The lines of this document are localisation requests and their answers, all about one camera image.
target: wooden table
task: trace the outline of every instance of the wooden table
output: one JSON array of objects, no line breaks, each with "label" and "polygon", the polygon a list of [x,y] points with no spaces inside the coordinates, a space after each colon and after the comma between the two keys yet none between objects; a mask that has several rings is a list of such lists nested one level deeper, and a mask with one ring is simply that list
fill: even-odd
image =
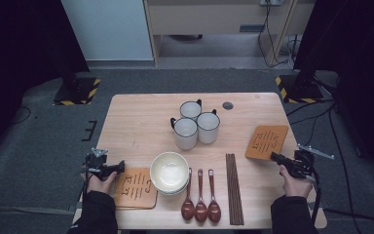
[{"label": "wooden table", "polygon": [[[203,111],[217,109],[221,124],[218,139],[212,144],[198,142],[185,151],[174,142],[170,117],[179,117],[179,107],[187,100],[203,101]],[[226,110],[225,101],[234,107]],[[198,202],[198,169],[204,170],[204,200],[210,202],[207,171],[214,170],[215,198],[221,207],[219,223],[207,220],[199,224],[193,218],[185,221],[180,212],[186,191],[168,196],[158,194],[152,210],[117,211],[119,229],[264,229],[271,228],[270,206],[283,195],[283,179],[272,161],[244,157],[245,150],[258,125],[289,125],[277,94],[154,94],[116,95],[112,98],[97,148],[107,148],[108,165],[126,161],[126,167],[149,167],[154,158],[167,151],[183,155],[193,169],[191,196]],[[292,158],[297,149],[289,129],[281,154]],[[236,163],[243,203],[244,225],[230,225],[227,190],[226,153],[236,154]],[[312,191],[309,202],[315,200]],[[318,212],[317,228],[326,225],[322,209]]]}]

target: spoon handle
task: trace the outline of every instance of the spoon handle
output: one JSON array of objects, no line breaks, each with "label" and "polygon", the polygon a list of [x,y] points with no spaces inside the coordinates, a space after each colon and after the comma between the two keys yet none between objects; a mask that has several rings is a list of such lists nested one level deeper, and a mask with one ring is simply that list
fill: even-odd
[{"label": "spoon handle", "polygon": [[214,171],[212,169],[208,170],[208,179],[210,180],[211,199],[215,200],[215,197],[214,197]]},{"label": "spoon handle", "polygon": [[188,169],[188,183],[187,183],[187,198],[188,199],[191,199],[190,198],[190,186],[191,186],[191,168]]},{"label": "spoon handle", "polygon": [[203,170],[199,169],[199,200],[203,200]]}]

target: chopsticks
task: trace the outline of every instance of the chopsticks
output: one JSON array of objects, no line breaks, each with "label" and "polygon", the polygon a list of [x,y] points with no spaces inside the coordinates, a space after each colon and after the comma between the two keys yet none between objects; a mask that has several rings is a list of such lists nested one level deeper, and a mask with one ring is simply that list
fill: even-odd
[{"label": "chopsticks", "polygon": [[226,167],[230,225],[244,225],[242,198],[240,195],[235,154],[226,154]]}]

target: white mug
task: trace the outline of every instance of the white mug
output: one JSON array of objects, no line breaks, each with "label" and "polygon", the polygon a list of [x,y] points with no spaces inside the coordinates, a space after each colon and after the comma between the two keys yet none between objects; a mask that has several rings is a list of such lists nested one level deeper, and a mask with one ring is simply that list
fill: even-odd
[{"label": "white mug", "polygon": [[180,118],[190,118],[197,121],[197,118],[202,113],[202,100],[189,100],[180,106]]},{"label": "white mug", "polygon": [[218,127],[220,126],[220,118],[217,111],[213,109],[211,112],[203,112],[197,119],[199,126],[199,141],[202,143],[213,143],[217,139]]},{"label": "white mug", "polygon": [[190,118],[175,120],[169,119],[171,127],[174,129],[175,144],[184,150],[192,149],[197,144],[198,128],[197,123]]}]

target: black sleeve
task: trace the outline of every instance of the black sleeve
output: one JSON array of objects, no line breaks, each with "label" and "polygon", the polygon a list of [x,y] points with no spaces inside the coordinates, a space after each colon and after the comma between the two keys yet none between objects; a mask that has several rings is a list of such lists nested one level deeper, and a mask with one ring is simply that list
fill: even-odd
[{"label": "black sleeve", "polygon": [[108,194],[91,191],[83,204],[81,217],[71,226],[68,234],[117,234],[114,199]]},{"label": "black sleeve", "polygon": [[271,212],[273,234],[318,234],[304,197],[279,197]]}]

